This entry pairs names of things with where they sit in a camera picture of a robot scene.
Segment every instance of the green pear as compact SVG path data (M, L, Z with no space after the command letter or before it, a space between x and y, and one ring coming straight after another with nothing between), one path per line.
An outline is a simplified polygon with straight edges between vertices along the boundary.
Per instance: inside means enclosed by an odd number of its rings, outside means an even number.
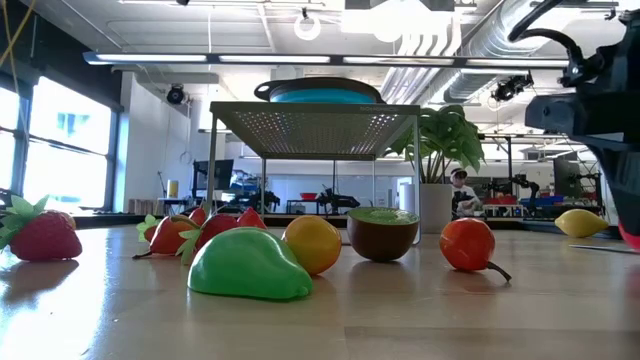
M194 291L265 299L292 299L311 292L309 274L287 244L268 231L242 227L216 235L189 271Z

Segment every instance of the perforated metal shelf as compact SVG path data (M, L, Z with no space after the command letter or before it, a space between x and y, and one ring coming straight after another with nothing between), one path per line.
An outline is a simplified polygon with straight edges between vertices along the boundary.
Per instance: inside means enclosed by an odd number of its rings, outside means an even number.
M214 101L211 113L263 159L374 160L420 107Z

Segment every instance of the shelf leg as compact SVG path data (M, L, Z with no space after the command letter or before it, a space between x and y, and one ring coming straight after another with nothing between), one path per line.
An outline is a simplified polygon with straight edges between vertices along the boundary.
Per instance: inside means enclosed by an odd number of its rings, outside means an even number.
M262 159L262 179L260 180L260 215L264 221L264 193L267 191L267 159Z
M413 183L415 186L414 193L416 204L414 210L416 212L416 215L418 215L418 218L420 218L420 169L422 167L419 166L419 164L422 161L422 157L420 155L420 133L418 132L418 118L419 116L417 115L413 117L413 168L415 169L415 174L413 175ZM418 233L416 234L416 239L413 241L414 244L420 243L420 239L422 236L421 223L422 221L418 223Z
M371 162L373 168L373 197L371 197L372 206L376 206L376 158Z
M213 194L215 187L215 169L216 169L216 138L218 134L216 133L216 119L213 119L213 130L211 131L211 144L209 145L209 170L207 170L207 198L204 203L204 212L206 214L211 214L211 212L215 209L215 203L213 202Z

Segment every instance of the plastic fruit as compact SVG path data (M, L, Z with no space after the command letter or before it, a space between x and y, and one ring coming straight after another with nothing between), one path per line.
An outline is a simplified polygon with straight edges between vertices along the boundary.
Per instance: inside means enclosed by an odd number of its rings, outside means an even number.
M347 233L353 250L372 261L401 258L413 244L420 218L389 208L357 208L347 213Z
M175 255L185 241L180 233L194 229L199 229L199 226L186 216L167 216L158 224L149 244L149 251L142 255L135 255L133 259L151 254Z
M198 224L198 226L202 226L202 224L204 224L204 221L207 219L207 214L202 208L196 208L189 215L189 219Z
M151 242L159 223L159 219L156 219L153 215L147 214L147 216L144 217L144 222L136 225L136 230L138 230L138 241Z
M9 245L21 260L47 261L74 258L82 253L82 244L61 212L45 212L48 196L31 205L18 196L11 197L13 207L0 220L0 250Z
M622 235L622 239L629 245L632 249L640 250L640 236L631 235L625 231L622 223L618 224L618 230L620 230L620 235Z
M282 240L310 275L320 274L335 264L342 249L342 237L338 229L313 215L293 220L282 235Z
M63 211L58 211L58 210L47 210L45 212L60 214L60 215L64 216L64 218L67 219L67 222L69 222L69 225L71 225L71 228L73 230L76 230L76 220L73 218L73 216L69 215L68 213L63 212Z
M225 214L212 216L202 225L202 228L180 233L186 241L180 246L176 255L182 254L182 264L188 264L193 253L202 249L214 236L237 227L238 223L232 216Z
M264 299L292 299L311 292L309 274L287 245L254 227L225 231L196 255L188 286L194 291Z
M253 226L267 230L267 225L264 224L260 219L260 215L251 207L245 210L244 214L238 218L238 226Z
M489 261L495 246L491 229L477 219L452 221L440 235L440 250L451 266L463 271L496 270L509 281L511 275Z
M577 238L592 236L609 227L598 215L583 209L565 211L555 224L563 233Z

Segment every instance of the metal rack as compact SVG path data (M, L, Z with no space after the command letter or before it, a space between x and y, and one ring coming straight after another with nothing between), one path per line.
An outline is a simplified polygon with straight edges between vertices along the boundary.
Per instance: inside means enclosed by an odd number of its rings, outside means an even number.
M229 130L262 158L262 203L267 160L356 160L372 161L381 157L400 135L414 129L414 184L420 173L416 159L418 118L416 105L322 104L267 102L211 102L213 129L220 119ZM213 174L216 136L211 136L209 174ZM419 204L416 186L416 204ZM207 206L213 199L213 176L208 178ZM416 213L420 215L419 206Z

